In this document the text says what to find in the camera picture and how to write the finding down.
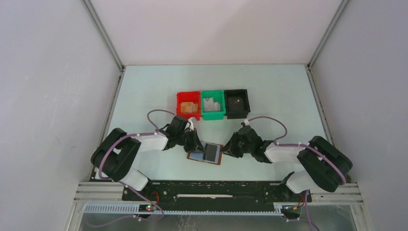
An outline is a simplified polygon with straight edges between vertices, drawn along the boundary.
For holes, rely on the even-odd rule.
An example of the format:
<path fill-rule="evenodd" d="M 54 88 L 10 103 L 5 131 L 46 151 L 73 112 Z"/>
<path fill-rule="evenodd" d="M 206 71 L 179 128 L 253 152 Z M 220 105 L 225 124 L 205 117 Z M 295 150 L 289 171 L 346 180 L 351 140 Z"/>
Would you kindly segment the brown leather card holder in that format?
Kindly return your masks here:
<path fill-rule="evenodd" d="M 207 144 L 208 144 L 208 143 L 206 143 L 206 142 L 202 142 L 202 145 L 203 145 L 203 147 L 204 147 L 205 149 L 206 149 L 206 145 L 207 145 Z M 207 164 L 220 165 L 220 164 L 221 164 L 221 158 L 222 158 L 221 149 L 222 149 L 223 145 L 221 145 L 221 144 L 215 144 L 215 143 L 210 143 L 210 144 L 214 144 L 214 145 L 217 145 L 217 146 L 218 146 L 218 150 L 217 150 L 217 151 L 218 151 L 218 154 L 217 154 L 217 157 L 216 157 L 215 162 L 206 161 L 205 158 L 204 158 L 205 153 L 199 153 L 199 152 L 191 152 L 191 153 L 188 153 L 187 159 L 193 160 L 193 161 L 202 162 L 202 163 L 207 163 Z"/>

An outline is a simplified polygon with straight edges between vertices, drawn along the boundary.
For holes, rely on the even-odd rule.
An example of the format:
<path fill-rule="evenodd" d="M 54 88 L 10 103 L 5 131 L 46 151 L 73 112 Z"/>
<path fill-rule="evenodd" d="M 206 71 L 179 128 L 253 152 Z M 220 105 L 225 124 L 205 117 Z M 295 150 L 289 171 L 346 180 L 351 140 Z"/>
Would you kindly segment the grey credit card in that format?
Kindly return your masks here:
<path fill-rule="evenodd" d="M 205 155 L 204 158 L 206 161 L 215 162 L 217 154 L 218 154 L 218 146 L 214 144 L 208 143 L 206 145 Z"/>

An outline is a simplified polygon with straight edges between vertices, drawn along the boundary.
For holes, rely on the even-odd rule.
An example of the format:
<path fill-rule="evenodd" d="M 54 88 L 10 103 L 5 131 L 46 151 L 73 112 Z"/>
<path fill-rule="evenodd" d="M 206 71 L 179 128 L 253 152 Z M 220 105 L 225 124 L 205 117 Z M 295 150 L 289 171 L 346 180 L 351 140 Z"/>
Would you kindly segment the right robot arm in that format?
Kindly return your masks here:
<path fill-rule="evenodd" d="M 300 193 L 320 188 L 333 193 L 346 184 L 346 176 L 352 169 L 352 161 L 321 136 L 314 136 L 308 143 L 281 143 L 262 139 L 250 127 L 250 121 L 234 132 L 222 153 L 235 158 L 250 154 L 261 163 L 293 163 L 303 170 L 292 172 L 282 181 L 280 196 L 285 201 L 294 200 Z"/>

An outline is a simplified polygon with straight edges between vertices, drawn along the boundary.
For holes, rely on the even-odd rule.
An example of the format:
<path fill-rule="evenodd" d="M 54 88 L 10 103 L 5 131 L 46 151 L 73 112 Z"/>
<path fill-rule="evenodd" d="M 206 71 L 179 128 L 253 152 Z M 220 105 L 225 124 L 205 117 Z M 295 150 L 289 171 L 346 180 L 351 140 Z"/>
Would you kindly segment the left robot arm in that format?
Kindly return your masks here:
<path fill-rule="evenodd" d="M 155 132 L 128 134 L 115 128 L 92 154 L 90 162 L 99 170 L 101 179 L 111 179 L 133 188 L 140 200 L 151 197 L 151 180 L 134 166 L 138 153 L 165 151 L 182 146 L 187 153 L 205 153 L 193 123 L 179 115 Z"/>

